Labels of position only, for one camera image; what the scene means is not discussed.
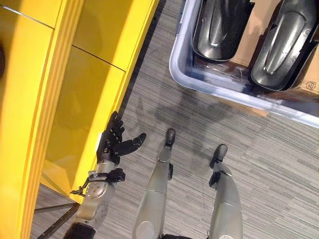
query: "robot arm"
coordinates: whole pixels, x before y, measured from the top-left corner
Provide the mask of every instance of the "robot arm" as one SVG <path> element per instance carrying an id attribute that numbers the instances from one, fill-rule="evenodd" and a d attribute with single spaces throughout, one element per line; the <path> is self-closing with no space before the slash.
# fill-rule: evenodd
<path id="1" fill-rule="evenodd" d="M 104 221 L 108 205 L 115 193 L 114 184 L 125 180 L 125 173 L 116 168 L 120 156 L 137 150 L 144 142 L 146 134 L 142 133 L 133 140 L 122 142 L 123 121 L 117 112 L 110 118 L 106 130 L 102 133 L 97 149 L 97 169 L 89 172 L 89 177 L 79 190 L 72 194 L 84 196 L 76 217 L 64 239 L 91 239 Z"/>

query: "metal rod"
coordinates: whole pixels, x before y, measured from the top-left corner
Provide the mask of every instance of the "metal rod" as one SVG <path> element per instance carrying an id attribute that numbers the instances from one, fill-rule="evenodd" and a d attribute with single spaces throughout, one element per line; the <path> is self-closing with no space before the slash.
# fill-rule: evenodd
<path id="1" fill-rule="evenodd" d="M 52 206 L 52 207 L 38 208 L 38 209 L 34 210 L 34 214 L 47 213 L 47 212 L 56 211 L 56 210 L 60 210 L 60 209 L 71 208 L 75 204 L 76 203 L 67 203 L 67 204 L 62 204 L 62 205 L 57 205 L 57 206 Z"/>
<path id="2" fill-rule="evenodd" d="M 64 223 L 66 223 L 72 216 L 78 211 L 80 204 L 73 203 L 73 207 L 70 208 L 62 217 L 60 217 L 55 223 L 52 224 L 44 233 L 42 233 L 37 239 L 48 239 L 52 236 Z"/>

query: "yellow wall panel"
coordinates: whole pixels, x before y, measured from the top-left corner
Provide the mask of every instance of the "yellow wall panel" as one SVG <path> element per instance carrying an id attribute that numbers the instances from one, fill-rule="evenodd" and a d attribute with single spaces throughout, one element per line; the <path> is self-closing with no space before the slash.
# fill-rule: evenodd
<path id="1" fill-rule="evenodd" d="M 55 27 L 62 0 L 0 0 L 7 6 L 40 22 Z"/>
<path id="2" fill-rule="evenodd" d="M 74 45 L 126 71 L 153 4 L 154 0 L 86 1 Z"/>
<path id="3" fill-rule="evenodd" d="M 88 171 L 96 164 L 97 138 L 114 110 L 123 75 L 124 71 L 71 48 L 42 183 L 65 195 L 84 183 Z"/>
<path id="4" fill-rule="evenodd" d="M 0 7 L 6 68 L 0 79 L 0 238 L 20 238 L 43 71 L 53 30 Z"/>

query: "gray carpet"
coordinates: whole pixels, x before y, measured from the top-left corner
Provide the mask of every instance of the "gray carpet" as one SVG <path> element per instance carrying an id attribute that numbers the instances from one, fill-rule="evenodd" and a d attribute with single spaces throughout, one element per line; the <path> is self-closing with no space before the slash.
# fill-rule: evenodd
<path id="1" fill-rule="evenodd" d="M 224 162 L 241 196 L 244 238 L 318 238 L 318 130 L 273 114 L 248 116 L 213 96 L 180 87 L 168 70 L 180 3 L 160 2 L 133 73 L 121 108 L 124 139 L 141 132 L 148 137 L 136 153 L 122 157 L 126 181 L 117 185 L 107 219 L 95 238 L 131 238 L 135 213 L 169 127 L 176 130 L 176 141 L 165 233 L 207 237 L 215 198 L 208 186 L 208 165 L 215 148 L 224 143 L 228 145 Z M 68 201 L 41 186 L 36 206 Z M 31 238 L 65 211 L 35 215 Z M 52 238 L 62 238 L 69 223 Z"/>

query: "clear plastic bin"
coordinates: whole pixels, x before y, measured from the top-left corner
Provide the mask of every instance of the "clear plastic bin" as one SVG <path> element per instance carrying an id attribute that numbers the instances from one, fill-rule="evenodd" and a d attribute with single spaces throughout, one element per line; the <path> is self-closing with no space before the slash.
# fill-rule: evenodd
<path id="1" fill-rule="evenodd" d="M 169 59 L 173 79 L 184 87 L 205 92 L 243 105 L 270 111 L 292 120 L 319 128 L 319 103 L 276 100 L 252 90 L 247 68 L 224 71 L 223 65 L 205 70 L 196 64 L 192 52 L 192 37 L 201 1 L 187 0 L 177 25 L 175 43 Z"/>

